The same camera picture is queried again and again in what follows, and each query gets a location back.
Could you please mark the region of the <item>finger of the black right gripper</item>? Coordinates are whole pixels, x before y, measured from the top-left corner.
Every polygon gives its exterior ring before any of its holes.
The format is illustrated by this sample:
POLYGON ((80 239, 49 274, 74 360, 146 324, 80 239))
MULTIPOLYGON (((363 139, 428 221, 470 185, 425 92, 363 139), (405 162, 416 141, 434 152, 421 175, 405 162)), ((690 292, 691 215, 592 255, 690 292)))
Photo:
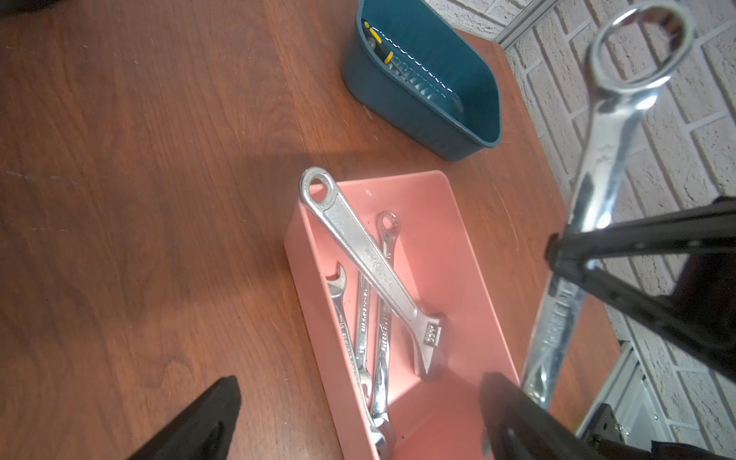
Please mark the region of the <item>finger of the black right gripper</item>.
POLYGON ((735 251, 735 199, 670 214, 629 220, 567 236, 554 234, 548 259, 607 259, 644 255, 723 254, 735 251))
POLYGON ((696 254, 674 291, 649 295, 601 270, 546 258, 556 275, 623 312, 730 380, 735 378, 735 255, 696 254))

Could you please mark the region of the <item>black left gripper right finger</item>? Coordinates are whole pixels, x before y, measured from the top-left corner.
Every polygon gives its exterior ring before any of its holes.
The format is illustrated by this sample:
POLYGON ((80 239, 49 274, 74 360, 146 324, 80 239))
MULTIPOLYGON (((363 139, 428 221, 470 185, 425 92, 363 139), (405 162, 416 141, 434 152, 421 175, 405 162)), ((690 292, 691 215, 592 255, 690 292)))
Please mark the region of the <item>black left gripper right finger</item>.
POLYGON ((484 375, 481 414, 496 459, 579 459, 581 445, 502 373, 484 375))

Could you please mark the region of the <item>silver 19 combination wrench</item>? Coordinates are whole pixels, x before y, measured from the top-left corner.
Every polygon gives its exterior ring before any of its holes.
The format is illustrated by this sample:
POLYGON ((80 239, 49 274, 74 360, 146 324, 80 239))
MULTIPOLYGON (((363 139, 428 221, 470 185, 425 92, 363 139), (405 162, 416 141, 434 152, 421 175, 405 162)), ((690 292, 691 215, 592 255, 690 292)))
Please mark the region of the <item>silver 19 combination wrench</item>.
MULTIPOLYGON (((381 236, 381 250, 389 266, 394 266, 396 244, 401 233, 401 222, 396 214, 384 211, 377 217, 377 226, 381 236)), ((379 315, 377 325, 375 374, 373 377, 373 401, 371 404, 371 418, 383 434, 387 445, 392 448, 396 443, 396 432, 388 415, 388 385, 390 342, 392 331, 393 312, 379 297, 379 315)))

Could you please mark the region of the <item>large silver adjustable wrench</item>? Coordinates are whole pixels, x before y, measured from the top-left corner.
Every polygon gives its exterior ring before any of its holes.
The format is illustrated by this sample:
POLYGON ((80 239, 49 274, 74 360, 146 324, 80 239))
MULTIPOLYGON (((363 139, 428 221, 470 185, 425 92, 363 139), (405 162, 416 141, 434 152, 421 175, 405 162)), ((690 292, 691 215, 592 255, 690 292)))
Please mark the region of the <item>large silver adjustable wrench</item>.
POLYGON ((308 168, 301 176, 299 188, 301 202, 329 230, 381 300, 409 331, 415 374, 424 381, 435 379, 444 368, 442 334, 446 316, 428 314, 414 300, 326 170, 308 168))

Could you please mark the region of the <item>silver 16 combination wrench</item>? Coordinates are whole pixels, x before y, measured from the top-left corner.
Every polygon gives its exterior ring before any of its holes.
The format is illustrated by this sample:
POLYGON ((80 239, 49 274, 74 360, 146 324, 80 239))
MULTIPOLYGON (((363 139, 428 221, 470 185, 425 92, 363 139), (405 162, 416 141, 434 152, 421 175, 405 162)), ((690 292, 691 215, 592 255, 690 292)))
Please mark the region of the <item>silver 16 combination wrench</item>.
POLYGON ((347 288, 347 276, 346 271, 340 262, 337 262, 337 273, 332 277, 327 277, 326 281, 331 299, 333 301, 333 306, 335 307, 335 313, 337 314, 337 320, 343 338, 344 347, 348 354, 350 368, 352 370, 353 378, 356 383, 356 388, 358 389, 358 407, 362 410, 364 418, 368 422, 370 442, 377 452, 379 459, 383 459, 385 457, 385 454, 387 454, 387 442, 384 435, 380 432, 370 416, 365 393, 362 389, 362 382, 360 378, 360 371, 358 371, 354 345, 343 307, 343 297, 347 288))

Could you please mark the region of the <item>pink plastic storage box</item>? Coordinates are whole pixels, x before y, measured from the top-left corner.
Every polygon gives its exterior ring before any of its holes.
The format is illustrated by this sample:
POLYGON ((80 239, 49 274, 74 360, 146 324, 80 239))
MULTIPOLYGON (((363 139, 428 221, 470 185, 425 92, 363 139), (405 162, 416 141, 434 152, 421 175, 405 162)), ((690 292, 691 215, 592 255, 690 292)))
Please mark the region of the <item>pink plastic storage box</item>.
MULTIPOLYGON (((424 381, 415 374, 411 335, 393 312, 388 415, 396 443, 387 445, 384 458, 483 458, 482 378, 498 372, 515 380, 517 371, 448 178, 433 171, 337 185, 379 249, 377 217, 384 211, 397 215, 401 233, 393 268, 425 312, 446 316, 444 368, 435 379, 424 381)), ((326 281, 340 262, 347 276, 343 307, 354 345, 361 272, 301 199, 285 248, 342 454, 379 459, 358 407, 358 389, 326 281)), ((371 289, 367 361, 374 364, 380 296, 371 289)))

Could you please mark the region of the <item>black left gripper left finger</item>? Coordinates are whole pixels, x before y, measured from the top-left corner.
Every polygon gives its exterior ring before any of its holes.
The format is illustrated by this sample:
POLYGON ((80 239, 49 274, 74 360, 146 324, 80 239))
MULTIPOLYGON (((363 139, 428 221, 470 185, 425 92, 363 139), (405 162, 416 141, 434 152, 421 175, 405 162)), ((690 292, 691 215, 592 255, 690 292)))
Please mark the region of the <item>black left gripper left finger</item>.
POLYGON ((130 459, 226 460, 241 404, 237 378, 220 378, 130 459))

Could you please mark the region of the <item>silver 22 combination wrench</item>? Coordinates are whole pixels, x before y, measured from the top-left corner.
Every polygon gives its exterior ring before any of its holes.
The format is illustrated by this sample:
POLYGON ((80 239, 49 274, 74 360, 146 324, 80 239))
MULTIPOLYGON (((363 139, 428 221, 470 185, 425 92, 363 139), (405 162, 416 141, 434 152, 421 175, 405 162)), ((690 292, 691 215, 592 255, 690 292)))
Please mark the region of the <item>silver 22 combination wrench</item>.
MULTIPOLYGON (((586 51, 590 125, 562 232, 564 238, 586 236, 611 224, 634 132, 687 57, 694 39, 694 20, 674 1, 645 1, 630 6, 598 30, 586 51), (651 74, 618 80, 604 69, 601 51, 611 35, 636 22, 665 30, 670 54, 651 74)), ((584 298, 590 292, 564 274, 558 264, 551 264, 521 379, 523 392, 543 410, 550 407, 584 298)))

